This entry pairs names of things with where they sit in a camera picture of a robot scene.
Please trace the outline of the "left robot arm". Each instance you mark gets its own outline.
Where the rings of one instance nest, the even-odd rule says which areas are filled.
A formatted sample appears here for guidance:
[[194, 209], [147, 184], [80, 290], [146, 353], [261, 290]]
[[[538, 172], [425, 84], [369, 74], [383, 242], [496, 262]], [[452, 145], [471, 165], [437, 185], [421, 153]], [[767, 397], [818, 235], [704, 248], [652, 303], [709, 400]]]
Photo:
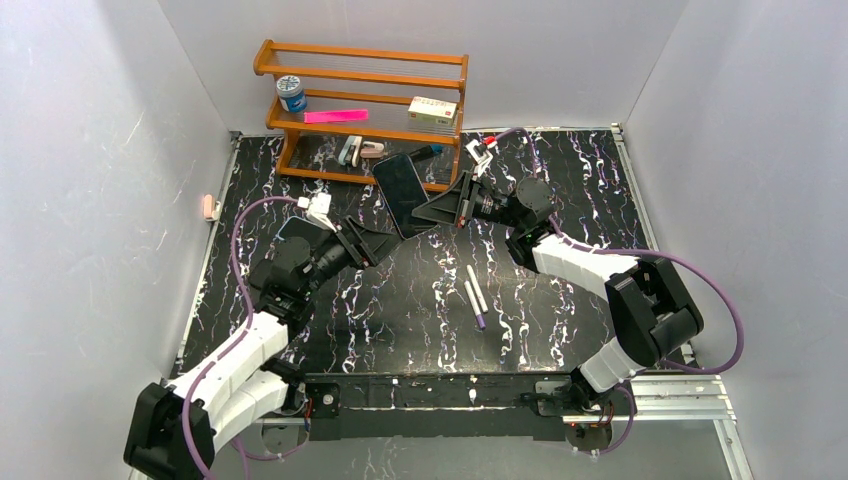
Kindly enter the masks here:
[[314, 312], [313, 296], [346, 268], [388, 257], [402, 237], [346, 217], [333, 230], [292, 218], [269, 259], [251, 269], [254, 315], [203, 362], [139, 394], [123, 460], [150, 479], [207, 479], [218, 451], [263, 415], [281, 408], [303, 380], [279, 359]]

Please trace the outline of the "black smartphone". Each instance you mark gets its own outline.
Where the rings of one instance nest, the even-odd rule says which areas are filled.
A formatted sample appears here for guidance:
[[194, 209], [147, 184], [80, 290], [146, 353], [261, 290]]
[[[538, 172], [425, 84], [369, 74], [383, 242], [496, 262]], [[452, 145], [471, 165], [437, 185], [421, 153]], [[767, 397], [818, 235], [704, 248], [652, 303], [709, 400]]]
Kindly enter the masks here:
[[436, 226], [435, 222], [413, 215], [413, 210], [429, 198], [408, 154], [398, 153], [378, 162], [372, 173], [395, 228], [403, 239], [415, 237]]

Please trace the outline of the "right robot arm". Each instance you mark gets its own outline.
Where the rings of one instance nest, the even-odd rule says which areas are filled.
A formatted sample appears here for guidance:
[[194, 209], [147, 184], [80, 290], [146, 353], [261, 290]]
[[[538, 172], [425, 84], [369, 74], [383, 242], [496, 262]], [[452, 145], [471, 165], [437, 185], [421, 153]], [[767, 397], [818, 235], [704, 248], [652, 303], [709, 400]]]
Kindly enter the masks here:
[[651, 252], [593, 249], [556, 234], [554, 192], [525, 178], [505, 194], [465, 171], [442, 194], [416, 206], [416, 220], [463, 227], [471, 218], [510, 228], [513, 262], [577, 284], [607, 302], [614, 335], [575, 367], [550, 399], [572, 409], [601, 402], [617, 386], [664, 360], [703, 330], [703, 318], [672, 262]]

